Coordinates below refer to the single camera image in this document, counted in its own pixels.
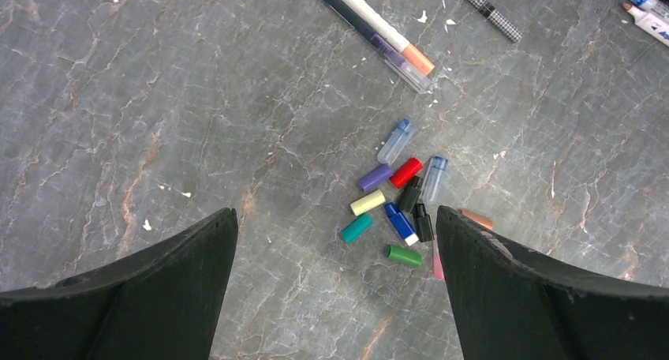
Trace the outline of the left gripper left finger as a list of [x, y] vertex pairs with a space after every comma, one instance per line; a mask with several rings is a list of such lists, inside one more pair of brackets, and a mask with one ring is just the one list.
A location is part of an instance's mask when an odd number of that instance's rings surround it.
[[237, 237], [224, 208], [100, 268], [3, 292], [2, 358], [208, 358]]

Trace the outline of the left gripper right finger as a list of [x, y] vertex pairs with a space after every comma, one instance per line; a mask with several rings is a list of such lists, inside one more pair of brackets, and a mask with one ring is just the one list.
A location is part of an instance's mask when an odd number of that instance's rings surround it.
[[465, 358], [667, 358], [667, 289], [558, 261], [447, 206], [435, 235]]

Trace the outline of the pink clear marker cap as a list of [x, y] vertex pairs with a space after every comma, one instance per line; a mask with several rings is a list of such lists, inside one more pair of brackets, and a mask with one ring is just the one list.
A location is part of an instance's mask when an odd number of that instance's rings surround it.
[[432, 271], [435, 278], [445, 280], [443, 266], [439, 255], [439, 244], [436, 239], [432, 241]]

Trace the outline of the brown marker cap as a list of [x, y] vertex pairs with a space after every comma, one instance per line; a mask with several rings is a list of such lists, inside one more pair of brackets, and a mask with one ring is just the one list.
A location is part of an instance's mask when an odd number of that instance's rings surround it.
[[476, 224], [488, 229], [492, 230], [494, 228], [494, 223], [491, 219], [489, 219], [487, 216], [483, 216], [481, 214], [472, 212], [470, 210], [460, 208], [459, 212], [466, 217], [467, 219], [472, 220]]

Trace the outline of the black marker cap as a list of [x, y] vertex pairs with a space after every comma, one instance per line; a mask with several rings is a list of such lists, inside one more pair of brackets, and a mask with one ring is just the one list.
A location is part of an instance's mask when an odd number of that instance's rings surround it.
[[400, 211], [410, 213], [413, 210], [420, 197], [422, 185], [423, 178], [416, 175], [404, 185], [396, 201]]
[[412, 210], [414, 226], [420, 242], [430, 242], [434, 239], [431, 216], [427, 213], [425, 204], [416, 203]]

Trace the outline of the green marker cap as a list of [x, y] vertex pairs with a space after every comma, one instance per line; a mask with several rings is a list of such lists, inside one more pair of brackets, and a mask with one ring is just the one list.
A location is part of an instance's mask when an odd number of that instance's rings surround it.
[[412, 268], [419, 268], [423, 264], [423, 257], [418, 252], [397, 245], [387, 245], [385, 255], [390, 261]]

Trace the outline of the blue marker cap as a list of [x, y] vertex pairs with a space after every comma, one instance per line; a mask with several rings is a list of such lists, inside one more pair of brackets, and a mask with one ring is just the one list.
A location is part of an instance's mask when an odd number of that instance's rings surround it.
[[413, 225], [405, 217], [404, 213], [393, 202], [388, 202], [383, 206], [387, 218], [391, 226], [396, 230], [399, 237], [406, 245], [412, 246], [419, 242], [416, 230]]

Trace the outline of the clear blue pen cap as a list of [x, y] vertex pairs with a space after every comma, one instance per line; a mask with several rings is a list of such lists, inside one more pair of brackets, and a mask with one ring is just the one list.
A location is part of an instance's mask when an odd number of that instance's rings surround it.
[[407, 118], [398, 122], [385, 144], [379, 150], [377, 160], [391, 165], [402, 153], [415, 131], [414, 124]]
[[432, 203], [437, 198], [447, 165], [448, 159], [445, 157], [433, 156], [430, 159], [421, 195], [422, 201], [425, 204]]

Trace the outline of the red marker cap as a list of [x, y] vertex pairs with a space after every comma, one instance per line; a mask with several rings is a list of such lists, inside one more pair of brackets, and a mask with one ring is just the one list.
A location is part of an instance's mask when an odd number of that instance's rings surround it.
[[395, 188], [401, 189], [422, 168], [423, 163], [419, 159], [411, 157], [390, 176], [389, 181]]

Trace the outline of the yellow marker cap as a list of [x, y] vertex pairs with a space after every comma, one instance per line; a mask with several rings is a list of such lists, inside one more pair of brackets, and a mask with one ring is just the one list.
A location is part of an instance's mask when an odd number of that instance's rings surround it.
[[360, 216], [386, 203], [386, 198], [380, 189], [350, 203], [350, 209], [355, 216]]

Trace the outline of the teal marker cap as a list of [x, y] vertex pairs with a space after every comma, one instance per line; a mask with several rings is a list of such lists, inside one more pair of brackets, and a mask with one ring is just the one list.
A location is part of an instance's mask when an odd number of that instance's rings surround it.
[[344, 243], [355, 242], [367, 229], [373, 225], [373, 219], [368, 213], [359, 215], [351, 224], [345, 227], [340, 236]]

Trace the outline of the purple marker cap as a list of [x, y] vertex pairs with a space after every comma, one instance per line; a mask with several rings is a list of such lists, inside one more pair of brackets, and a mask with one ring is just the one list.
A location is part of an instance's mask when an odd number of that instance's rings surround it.
[[392, 168], [387, 163], [382, 163], [373, 171], [362, 176], [357, 184], [364, 193], [369, 193], [386, 182], [392, 174]]

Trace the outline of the orange capped white marker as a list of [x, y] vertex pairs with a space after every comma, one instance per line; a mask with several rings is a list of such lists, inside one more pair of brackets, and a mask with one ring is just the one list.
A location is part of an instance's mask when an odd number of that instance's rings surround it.
[[422, 75], [427, 76], [433, 71], [435, 65], [365, 0], [342, 1], [414, 65]]

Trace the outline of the checkered pen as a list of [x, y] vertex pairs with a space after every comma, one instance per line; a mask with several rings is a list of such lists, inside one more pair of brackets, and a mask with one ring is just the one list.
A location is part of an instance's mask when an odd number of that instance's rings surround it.
[[500, 13], [488, 0], [466, 0], [510, 42], [518, 43], [522, 38], [521, 31]]

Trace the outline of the brown capped white marker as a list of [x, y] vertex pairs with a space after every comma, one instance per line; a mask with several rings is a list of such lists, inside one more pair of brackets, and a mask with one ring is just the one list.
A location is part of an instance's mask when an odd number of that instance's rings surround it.
[[652, 12], [639, 9], [629, 2], [622, 4], [623, 9], [632, 16], [634, 24], [659, 42], [668, 46], [668, 23]]

